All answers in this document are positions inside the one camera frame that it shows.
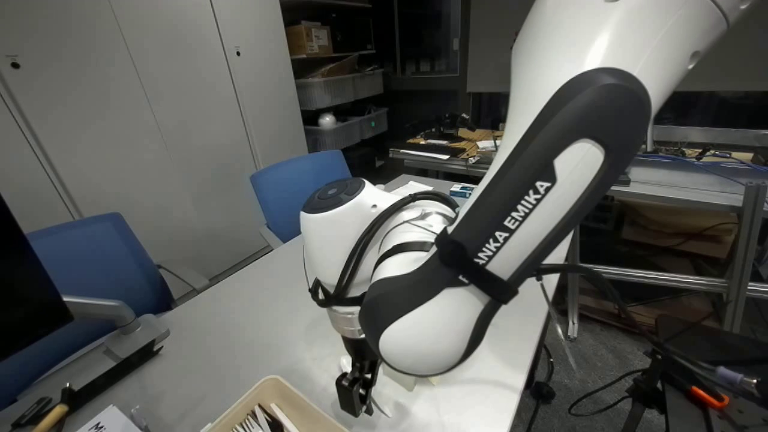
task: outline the cabinet door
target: cabinet door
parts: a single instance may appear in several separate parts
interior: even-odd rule
[[[20,225],[39,230],[62,221],[71,221],[64,202],[53,187],[39,155],[23,140],[16,121],[9,115],[7,101],[0,94],[0,194],[14,212]]]
[[[110,2],[3,0],[0,59],[85,215],[121,212],[157,261],[221,271],[229,254],[201,236],[181,158],[163,140]]]
[[[260,167],[308,153],[279,0],[212,0]]]
[[[266,247],[250,175],[256,171],[209,0],[112,0],[201,244],[187,249],[218,273]],[[272,89],[281,77],[262,79]],[[281,130],[274,121],[265,134]]]

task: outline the box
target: box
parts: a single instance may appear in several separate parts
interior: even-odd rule
[[[320,22],[301,22],[296,26],[287,26],[285,37],[293,58],[333,52],[332,29]]]
[[[376,70],[340,77],[296,79],[296,89],[303,110],[322,110],[376,97],[383,91],[383,79],[381,70]]]
[[[231,432],[238,428],[239,421],[248,417],[248,413],[256,405],[275,403],[285,417],[296,425],[301,432],[346,432],[344,425],[339,425],[333,417],[322,413],[314,403],[309,403],[296,386],[290,386],[285,380],[268,374],[262,381],[256,381],[248,394],[243,394],[212,428],[212,432]]]
[[[740,233],[740,218],[730,208],[681,208],[628,203],[622,237],[631,243],[681,249],[728,259]]]

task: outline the blue chair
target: blue chair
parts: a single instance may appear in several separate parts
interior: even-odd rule
[[[165,311],[172,295],[121,214],[82,218],[27,236],[62,295],[123,299],[135,314]],[[112,331],[71,321],[0,363],[0,409],[50,367]]]
[[[351,167],[339,148],[305,153],[274,163],[250,175],[266,227],[287,243],[301,233],[297,215],[317,187],[351,177]]]

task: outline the table surface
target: table surface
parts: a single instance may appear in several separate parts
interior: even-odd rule
[[[403,175],[447,189],[451,183]],[[562,261],[568,239],[550,257]],[[544,279],[553,295],[556,277]],[[266,374],[281,374],[347,430],[509,430],[548,320],[529,281],[491,321],[472,357],[412,392],[381,394],[389,417],[340,413],[333,380],[346,355],[308,295],[303,239],[293,239],[161,317],[163,352],[74,413],[68,430],[115,403],[152,430],[201,430]]]

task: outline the white wall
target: white wall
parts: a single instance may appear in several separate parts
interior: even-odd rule
[[[768,91],[768,2],[754,2],[680,85],[681,91]]]
[[[465,91],[506,94],[512,44],[532,0],[471,0]]]

